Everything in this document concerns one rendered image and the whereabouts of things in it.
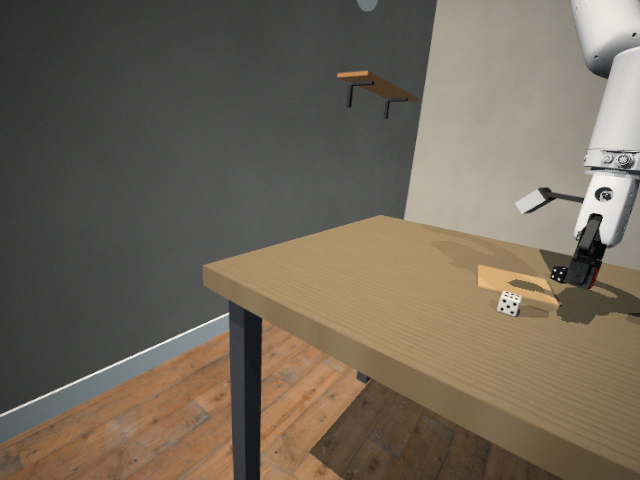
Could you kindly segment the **black die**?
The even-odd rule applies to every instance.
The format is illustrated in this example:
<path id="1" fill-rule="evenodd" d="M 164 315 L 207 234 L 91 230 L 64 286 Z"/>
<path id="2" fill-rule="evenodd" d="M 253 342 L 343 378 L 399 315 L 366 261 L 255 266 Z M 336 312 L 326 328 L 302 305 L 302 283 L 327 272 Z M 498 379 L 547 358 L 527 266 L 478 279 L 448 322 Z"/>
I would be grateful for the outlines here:
<path id="1" fill-rule="evenodd" d="M 564 266 L 554 266 L 550 278 L 559 282 L 565 283 L 565 277 L 567 274 L 568 268 Z"/>

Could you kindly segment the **tan flat mat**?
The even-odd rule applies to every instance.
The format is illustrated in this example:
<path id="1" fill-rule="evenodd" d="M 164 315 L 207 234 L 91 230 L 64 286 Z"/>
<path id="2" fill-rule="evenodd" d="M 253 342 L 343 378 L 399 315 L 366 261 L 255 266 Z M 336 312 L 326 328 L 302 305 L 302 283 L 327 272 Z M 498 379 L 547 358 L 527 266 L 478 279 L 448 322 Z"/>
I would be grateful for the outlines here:
<path id="1" fill-rule="evenodd" d="M 559 307 L 546 279 L 478 265 L 477 287 Z"/>

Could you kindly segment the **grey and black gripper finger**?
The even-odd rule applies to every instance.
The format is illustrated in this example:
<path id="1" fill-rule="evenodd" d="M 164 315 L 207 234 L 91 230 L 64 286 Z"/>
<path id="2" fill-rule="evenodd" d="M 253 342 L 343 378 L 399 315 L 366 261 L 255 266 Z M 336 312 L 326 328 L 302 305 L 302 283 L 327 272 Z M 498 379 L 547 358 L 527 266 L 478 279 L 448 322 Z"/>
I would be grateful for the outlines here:
<path id="1" fill-rule="evenodd" d="M 590 287 L 597 268 L 595 263 L 603 245 L 601 239 L 599 244 L 593 243 L 602 219 L 603 216 L 601 214 L 593 213 L 587 228 L 583 229 L 581 233 L 583 237 L 580 237 L 573 259 L 571 259 L 564 280 L 565 283 L 582 289 Z M 595 251 L 592 248 L 595 248 Z"/>
<path id="2" fill-rule="evenodd" d="M 595 244 L 599 244 L 599 241 L 594 240 L 594 241 L 593 241 L 593 243 L 595 243 Z M 600 260 L 602 260 L 602 258 L 603 258 L 603 256 L 604 256 L 604 253 L 605 253 L 605 250 L 606 250 L 606 244 L 603 244 L 603 245 L 602 245 L 602 248 L 601 248 L 601 251 L 600 251 L 600 253 L 599 253 L 599 256 L 598 256 L 597 262 L 596 262 L 596 264 L 595 264 L 595 265 L 598 265 L 598 266 L 597 266 L 597 269 L 598 269 L 598 270 L 600 270 L 601 264 L 602 264 L 602 262 L 603 262 L 603 261 L 600 261 Z"/>

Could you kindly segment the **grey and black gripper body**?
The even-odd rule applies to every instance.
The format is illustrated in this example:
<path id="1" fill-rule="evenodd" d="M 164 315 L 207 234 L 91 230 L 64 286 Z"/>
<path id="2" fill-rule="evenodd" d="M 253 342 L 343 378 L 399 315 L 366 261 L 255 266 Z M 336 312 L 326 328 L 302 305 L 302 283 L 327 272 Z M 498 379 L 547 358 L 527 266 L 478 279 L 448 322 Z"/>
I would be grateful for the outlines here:
<path id="1" fill-rule="evenodd" d="M 578 233 L 582 232 L 584 227 L 587 228 L 592 214 L 601 214 L 603 219 L 594 240 L 601 239 L 602 244 L 612 248 L 623 239 L 637 196 L 640 176 L 588 170 L 585 170 L 584 174 L 593 174 L 593 176 L 587 188 L 573 237 L 578 241 L 577 237 L 582 237 Z"/>

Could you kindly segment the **white die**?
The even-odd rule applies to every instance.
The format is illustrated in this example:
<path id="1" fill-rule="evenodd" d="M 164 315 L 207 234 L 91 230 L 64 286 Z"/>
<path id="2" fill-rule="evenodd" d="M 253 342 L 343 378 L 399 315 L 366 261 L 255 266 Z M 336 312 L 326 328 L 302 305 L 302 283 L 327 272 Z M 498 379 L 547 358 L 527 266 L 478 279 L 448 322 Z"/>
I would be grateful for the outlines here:
<path id="1" fill-rule="evenodd" d="M 522 296 L 503 291 L 500 297 L 497 311 L 516 317 L 521 304 L 521 300 Z"/>

